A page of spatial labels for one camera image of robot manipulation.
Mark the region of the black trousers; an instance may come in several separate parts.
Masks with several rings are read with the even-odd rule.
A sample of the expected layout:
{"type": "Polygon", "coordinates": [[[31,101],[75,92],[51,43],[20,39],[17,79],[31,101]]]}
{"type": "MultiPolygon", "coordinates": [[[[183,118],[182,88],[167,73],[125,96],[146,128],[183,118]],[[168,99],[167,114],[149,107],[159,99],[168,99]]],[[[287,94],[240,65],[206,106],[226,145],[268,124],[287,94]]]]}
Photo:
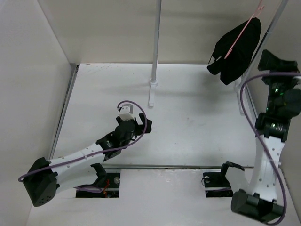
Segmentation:
{"type": "Polygon", "coordinates": [[[207,66],[211,74],[220,75],[220,80],[225,85],[229,85],[243,75],[249,67],[253,53],[259,43],[261,22],[260,19],[253,18],[234,46],[232,52],[224,59],[247,21],[233,28],[218,40],[211,55],[214,61],[207,66]]]}

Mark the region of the pink wire hanger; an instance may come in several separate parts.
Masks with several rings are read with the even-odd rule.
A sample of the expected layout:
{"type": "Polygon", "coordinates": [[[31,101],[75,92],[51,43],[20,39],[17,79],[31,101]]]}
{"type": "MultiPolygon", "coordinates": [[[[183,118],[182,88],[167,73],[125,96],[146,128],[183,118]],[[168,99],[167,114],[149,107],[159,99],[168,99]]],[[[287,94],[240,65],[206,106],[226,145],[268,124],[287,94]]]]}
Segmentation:
{"type": "Polygon", "coordinates": [[[236,45],[236,43],[238,42],[239,38],[241,37],[241,35],[243,34],[244,30],[247,28],[247,26],[250,24],[251,20],[255,17],[257,17],[262,10],[264,9],[264,5],[263,5],[263,0],[259,1],[258,6],[256,7],[256,10],[253,12],[253,14],[251,15],[251,17],[249,18],[249,20],[246,22],[245,26],[242,28],[241,32],[239,33],[239,35],[236,37],[235,41],[233,42],[233,44],[231,45],[230,49],[228,50],[228,52],[226,53],[224,59],[226,59],[229,54],[232,52],[234,46],[236,45]]]}

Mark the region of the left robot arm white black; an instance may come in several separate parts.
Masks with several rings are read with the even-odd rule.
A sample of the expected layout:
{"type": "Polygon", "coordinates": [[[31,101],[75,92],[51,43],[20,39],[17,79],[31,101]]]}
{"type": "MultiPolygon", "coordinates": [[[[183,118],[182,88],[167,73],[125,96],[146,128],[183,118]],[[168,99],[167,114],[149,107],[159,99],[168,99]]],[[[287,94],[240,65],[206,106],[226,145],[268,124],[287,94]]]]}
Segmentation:
{"type": "Polygon", "coordinates": [[[69,188],[100,193],[107,178],[101,163],[151,133],[152,121],[143,113],[139,117],[142,124],[117,117],[118,126],[113,132],[78,152],[52,160],[37,159],[21,179],[33,206],[42,206],[69,188]]]}

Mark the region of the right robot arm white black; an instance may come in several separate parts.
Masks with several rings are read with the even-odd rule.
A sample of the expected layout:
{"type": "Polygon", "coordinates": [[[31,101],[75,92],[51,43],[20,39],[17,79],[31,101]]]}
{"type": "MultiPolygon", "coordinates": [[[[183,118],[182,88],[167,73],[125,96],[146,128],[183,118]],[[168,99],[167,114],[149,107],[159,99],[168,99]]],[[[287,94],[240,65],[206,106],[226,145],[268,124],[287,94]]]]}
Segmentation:
{"type": "Polygon", "coordinates": [[[258,70],[265,71],[259,77],[268,85],[269,93],[266,111],[255,123],[249,123],[256,138],[252,178],[247,181],[242,166],[228,161],[222,165],[218,181],[232,189],[232,212],[275,226],[282,222],[287,209],[277,168],[291,119],[301,112],[301,90],[296,88],[301,76],[296,61],[282,60],[266,49],[258,70]]]}

